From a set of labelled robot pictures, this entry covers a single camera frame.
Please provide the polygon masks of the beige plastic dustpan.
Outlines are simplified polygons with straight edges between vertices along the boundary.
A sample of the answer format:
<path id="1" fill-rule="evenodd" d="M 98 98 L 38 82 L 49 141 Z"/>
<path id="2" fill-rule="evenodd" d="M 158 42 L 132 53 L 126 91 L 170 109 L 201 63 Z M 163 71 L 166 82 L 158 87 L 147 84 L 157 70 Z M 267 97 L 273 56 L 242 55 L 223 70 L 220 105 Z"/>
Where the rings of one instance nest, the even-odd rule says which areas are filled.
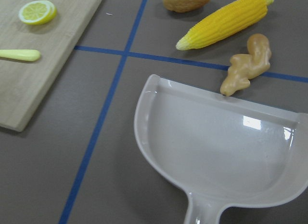
<path id="1" fill-rule="evenodd" d="M 187 224 L 267 208 L 308 186 L 308 116 L 151 75 L 134 117 L 140 151 L 185 192 Z"/>

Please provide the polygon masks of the tan toy ginger root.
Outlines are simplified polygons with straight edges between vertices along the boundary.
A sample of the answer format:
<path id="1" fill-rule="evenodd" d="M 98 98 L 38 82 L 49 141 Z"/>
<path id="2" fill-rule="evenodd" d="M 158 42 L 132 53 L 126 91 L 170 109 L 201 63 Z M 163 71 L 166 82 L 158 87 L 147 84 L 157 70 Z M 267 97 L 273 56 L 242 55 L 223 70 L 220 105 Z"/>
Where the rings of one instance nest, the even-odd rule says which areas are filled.
<path id="1" fill-rule="evenodd" d="M 230 58 L 231 66 L 224 79 L 220 93 L 231 96 L 250 86 L 250 80 L 263 74 L 270 68 L 271 49 L 268 38 L 263 34 L 254 34 L 247 40 L 247 54 L 236 54 Z"/>

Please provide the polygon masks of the yellow toy corn cob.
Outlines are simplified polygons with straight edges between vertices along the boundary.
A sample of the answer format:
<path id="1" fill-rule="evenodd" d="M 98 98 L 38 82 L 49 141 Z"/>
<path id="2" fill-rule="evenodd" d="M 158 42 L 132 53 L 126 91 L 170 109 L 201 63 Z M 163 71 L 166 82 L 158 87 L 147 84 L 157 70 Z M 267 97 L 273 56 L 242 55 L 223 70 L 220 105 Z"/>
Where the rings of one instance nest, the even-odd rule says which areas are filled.
<path id="1" fill-rule="evenodd" d="M 274 0 L 236 0 L 198 22 L 176 43 L 176 49 L 201 49 L 259 22 Z"/>

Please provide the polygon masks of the brown toy potato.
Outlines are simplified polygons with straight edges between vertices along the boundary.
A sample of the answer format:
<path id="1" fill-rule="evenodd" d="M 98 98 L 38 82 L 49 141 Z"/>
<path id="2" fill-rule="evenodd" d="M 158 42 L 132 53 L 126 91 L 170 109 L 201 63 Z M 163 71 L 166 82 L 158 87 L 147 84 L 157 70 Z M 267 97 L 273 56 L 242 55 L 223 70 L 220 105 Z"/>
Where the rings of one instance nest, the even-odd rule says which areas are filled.
<path id="1" fill-rule="evenodd" d="M 164 7 L 173 12 L 186 13 L 199 8 L 210 2 L 210 0 L 162 0 Z"/>

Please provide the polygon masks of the yellow plastic knife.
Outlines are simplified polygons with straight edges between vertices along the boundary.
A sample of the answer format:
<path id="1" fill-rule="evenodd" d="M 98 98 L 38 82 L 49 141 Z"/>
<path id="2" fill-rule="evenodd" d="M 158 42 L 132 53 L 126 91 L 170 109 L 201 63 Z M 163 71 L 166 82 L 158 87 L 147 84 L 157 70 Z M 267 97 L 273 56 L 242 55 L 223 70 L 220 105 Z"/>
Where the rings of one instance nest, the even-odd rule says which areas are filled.
<path id="1" fill-rule="evenodd" d="M 8 58 L 21 61 L 33 62 L 40 58 L 41 54 L 38 50 L 33 49 L 14 49 L 14 50 L 1 50 L 1 58 Z"/>

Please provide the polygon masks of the wooden cutting board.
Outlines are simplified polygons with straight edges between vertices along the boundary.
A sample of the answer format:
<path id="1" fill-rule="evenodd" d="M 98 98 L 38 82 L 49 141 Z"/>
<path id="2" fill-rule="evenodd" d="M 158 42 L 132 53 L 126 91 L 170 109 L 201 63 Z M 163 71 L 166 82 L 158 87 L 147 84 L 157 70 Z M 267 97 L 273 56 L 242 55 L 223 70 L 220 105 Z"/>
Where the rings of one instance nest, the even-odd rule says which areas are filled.
<path id="1" fill-rule="evenodd" d="M 28 25 L 19 11 L 38 0 L 0 0 L 0 125 L 21 132 L 102 0 L 43 0 L 55 17 Z"/>

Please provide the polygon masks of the yellow lemon slices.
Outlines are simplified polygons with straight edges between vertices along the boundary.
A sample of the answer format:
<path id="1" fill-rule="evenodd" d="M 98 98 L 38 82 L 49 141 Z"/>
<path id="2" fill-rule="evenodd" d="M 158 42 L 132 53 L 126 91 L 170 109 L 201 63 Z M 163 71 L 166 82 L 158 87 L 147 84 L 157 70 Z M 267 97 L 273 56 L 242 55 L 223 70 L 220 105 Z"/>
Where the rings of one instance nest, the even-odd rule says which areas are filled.
<path id="1" fill-rule="evenodd" d="M 57 15 L 55 5 L 48 0 L 36 0 L 25 4 L 18 13 L 20 21 L 28 25 L 42 25 Z"/>

